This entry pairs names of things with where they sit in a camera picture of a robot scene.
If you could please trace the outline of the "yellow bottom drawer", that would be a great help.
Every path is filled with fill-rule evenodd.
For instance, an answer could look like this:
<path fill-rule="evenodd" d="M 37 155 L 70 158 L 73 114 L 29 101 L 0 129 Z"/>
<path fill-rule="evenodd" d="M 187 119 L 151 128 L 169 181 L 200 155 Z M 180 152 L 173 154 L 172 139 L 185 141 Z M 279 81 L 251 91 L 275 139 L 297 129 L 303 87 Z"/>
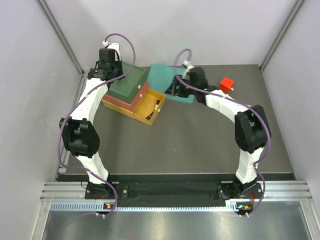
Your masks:
<path fill-rule="evenodd" d="M 160 104 L 158 105 L 156 105 L 157 100 L 160 100 Z M 134 119 L 151 126 L 165 102 L 165 94 L 148 89 L 133 112 Z M 147 120 L 146 117 L 152 112 L 154 112 L 152 119 Z"/>

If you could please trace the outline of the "three-tier drawer organizer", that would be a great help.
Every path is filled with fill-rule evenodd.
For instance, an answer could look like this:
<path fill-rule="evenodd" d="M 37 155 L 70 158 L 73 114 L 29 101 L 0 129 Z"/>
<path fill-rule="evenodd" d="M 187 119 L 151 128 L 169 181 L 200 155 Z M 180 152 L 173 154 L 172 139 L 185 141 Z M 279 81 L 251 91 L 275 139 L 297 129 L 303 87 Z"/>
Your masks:
<path fill-rule="evenodd" d="M 139 66 L 134 66 L 134 68 L 144 69 Z M 116 80 L 110 85 L 107 93 L 102 98 L 102 103 L 105 107 L 133 119 L 133 104 L 128 99 L 132 90 L 131 83 L 129 83 L 130 72 L 123 79 Z"/>

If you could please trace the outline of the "red drawer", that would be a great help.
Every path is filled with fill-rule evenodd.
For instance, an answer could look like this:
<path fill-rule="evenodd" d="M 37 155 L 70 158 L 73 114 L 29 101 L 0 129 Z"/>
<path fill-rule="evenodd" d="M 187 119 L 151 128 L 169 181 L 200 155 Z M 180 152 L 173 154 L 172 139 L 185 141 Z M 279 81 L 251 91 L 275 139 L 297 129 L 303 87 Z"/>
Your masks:
<path fill-rule="evenodd" d="M 143 86 L 139 89 L 136 97 L 132 101 L 133 110 L 135 110 L 135 108 L 138 106 L 138 104 L 140 103 L 140 101 L 142 100 L 143 96 L 145 95 L 148 89 L 149 89 L 149 81 L 146 80 Z"/>

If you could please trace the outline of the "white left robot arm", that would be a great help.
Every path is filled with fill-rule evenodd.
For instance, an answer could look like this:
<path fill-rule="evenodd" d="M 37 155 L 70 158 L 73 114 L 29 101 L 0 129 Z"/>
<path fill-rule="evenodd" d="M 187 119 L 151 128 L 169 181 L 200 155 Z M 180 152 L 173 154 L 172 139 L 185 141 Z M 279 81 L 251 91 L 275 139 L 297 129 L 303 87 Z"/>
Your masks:
<path fill-rule="evenodd" d="M 99 60 L 90 69 L 83 93 L 75 110 L 67 119 L 62 118 L 63 145 L 76 157 L 88 174 L 86 199 L 107 199 L 114 187 L 109 172 L 99 155 L 100 137 L 93 121 L 109 84 L 106 82 L 123 74 L 122 58 L 118 43 L 111 43 L 99 50 Z"/>

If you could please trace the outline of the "green top drawer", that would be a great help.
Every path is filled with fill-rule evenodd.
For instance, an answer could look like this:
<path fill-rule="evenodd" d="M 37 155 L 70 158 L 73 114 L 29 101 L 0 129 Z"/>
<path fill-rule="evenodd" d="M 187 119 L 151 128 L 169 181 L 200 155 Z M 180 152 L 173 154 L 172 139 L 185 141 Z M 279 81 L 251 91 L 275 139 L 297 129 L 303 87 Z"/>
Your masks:
<path fill-rule="evenodd" d="M 144 68 L 134 68 L 128 77 L 132 87 L 128 99 L 129 103 L 132 104 L 140 88 L 144 85 L 146 80 L 148 80 L 148 71 Z"/>

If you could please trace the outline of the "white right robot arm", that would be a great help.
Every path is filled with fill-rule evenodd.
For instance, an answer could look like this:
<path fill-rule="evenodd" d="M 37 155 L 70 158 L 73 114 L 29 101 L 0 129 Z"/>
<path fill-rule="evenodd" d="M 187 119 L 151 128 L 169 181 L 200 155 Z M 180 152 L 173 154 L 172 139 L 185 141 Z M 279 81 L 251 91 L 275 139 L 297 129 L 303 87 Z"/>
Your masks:
<path fill-rule="evenodd" d="M 205 71 L 186 61 L 182 75 L 175 75 L 166 94 L 187 98 L 193 95 L 198 103 L 218 111 L 234 124 L 235 141 L 240 149 L 239 164 L 232 183 L 221 184 L 221 199 L 245 198 L 257 184 L 257 169 L 261 154 L 270 139 L 270 129 L 260 105 L 241 104 L 221 89 L 209 85 Z"/>

